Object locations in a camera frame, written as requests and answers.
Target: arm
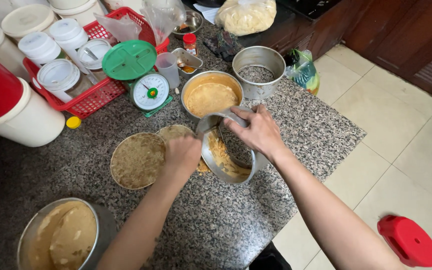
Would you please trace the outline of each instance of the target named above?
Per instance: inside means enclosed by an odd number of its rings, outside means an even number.
[[[174,199],[195,171],[201,141],[187,135],[166,145],[165,166],[99,261],[98,270],[140,269],[153,253]]]
[[[249,121],[247,128],[225,125],[251,149],[261,152],[286,182],[312,236],[336,269],[405,269],[376,233],[318,181],[281,140],[279,127],[264,105],[231,111]]]

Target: white tile floor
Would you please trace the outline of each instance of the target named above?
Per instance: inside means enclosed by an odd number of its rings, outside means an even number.
[[[393,212],[432,238],[432,97],[345,46],[315,65],[318,97],[368,132],[325,185],[375,231]],[[334,269],[299,213],[273,242],[293,270]]]

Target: clear plastic bag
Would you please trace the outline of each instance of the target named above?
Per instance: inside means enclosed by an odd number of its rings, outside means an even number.
[[[244,36],[265,31],[275,16],[275,0],[226,0],[214,22],[229,33]]]
[[[153,29],[156,45],[186,21],[186,10],[181,0],[144,0],[140,12]]]
[[[138,40],[141,33],[141,26],[133,21],[128,14],[116,20],[93,13],[96,21],[120,42]]]
[[[319,73],[313,63],[313,55],[310,50],[298,51],[291,50],[284,57],[286,70],[284,75],[306,89],[313,95],[318,94]]]

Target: scale dial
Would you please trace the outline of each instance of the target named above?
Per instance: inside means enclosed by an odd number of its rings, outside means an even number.
[[[131,90],[131,99],[138,108],[151,111],[161,106],[170,93],[170,84],[158,73],[147,74]]]

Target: dark cloth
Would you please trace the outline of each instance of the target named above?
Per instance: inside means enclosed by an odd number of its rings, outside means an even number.
[[[251,262],[249,270],[291,270],[291,266],[279,253],[273,242],[269,242],[261,254]]]
[[[222,31],[215,36],[205,39],[203,44],[215,56],[223,58],[226,62],[233,61],[234,56],[243,48],[238,42],[238,37],[227,31]]]

